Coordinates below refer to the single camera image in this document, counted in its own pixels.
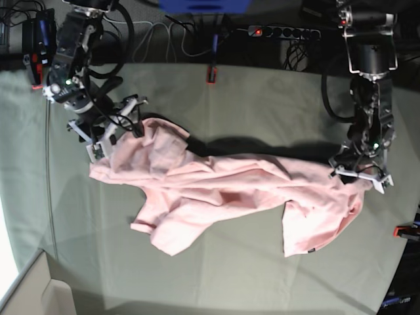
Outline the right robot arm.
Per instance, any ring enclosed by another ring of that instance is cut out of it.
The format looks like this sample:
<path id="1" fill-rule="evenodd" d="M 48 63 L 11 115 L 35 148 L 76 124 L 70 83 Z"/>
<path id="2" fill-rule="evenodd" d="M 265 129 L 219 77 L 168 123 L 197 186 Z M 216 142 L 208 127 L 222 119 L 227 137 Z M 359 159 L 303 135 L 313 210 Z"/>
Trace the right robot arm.
<path id="1" fill-rule="evenodd" d="M 77 119 L 69 121 L 80 142 L 96 145 L 102 139 L 116 143 L 115 131 L 120 129 L 135 138 L 143 137 L 144 129 L 139 119 L 129 116 L 129 104 L 138 110 L 135 97 L 123 100 L 117 106 L 108 93 L 123 83 L 118 75 L 133 49 L 134 23 L 127 9 L 119 1 L 70 1 L 71 11 L 66 15 L 56 37 L 56 50 L 47 73 L 43 95 L 73 112 Z M 110 11 L 121 13 L 128 28 L 128 40 L 119 46 L 121 58 L 114 69 L 99 73 L 91 69 L 94 49 L 104 34 L 102 20 Z"/>

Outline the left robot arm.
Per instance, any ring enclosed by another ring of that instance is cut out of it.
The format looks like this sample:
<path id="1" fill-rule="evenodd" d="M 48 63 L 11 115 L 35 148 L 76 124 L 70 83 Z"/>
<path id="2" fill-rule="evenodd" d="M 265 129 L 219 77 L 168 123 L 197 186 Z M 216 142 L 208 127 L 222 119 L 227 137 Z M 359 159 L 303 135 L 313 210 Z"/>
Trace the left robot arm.
<path id="1" fill-rule="evenodd" d="M 354 113 L 341 117 L 332 110 L 324 72 L 321 82 L 324 107 L 333 119 L 350 125 L 348 140 L 329 159 L 329 164 L 333 176 L 368 180 L 383 193 L 394 184 L 387 159 L 395 138 L 391 72 L 398 67 L 393 38 L 397 16 L 362 1 L 336 1 L 335 6 L 348 69 L 353 75 L 350 95 Z"/>

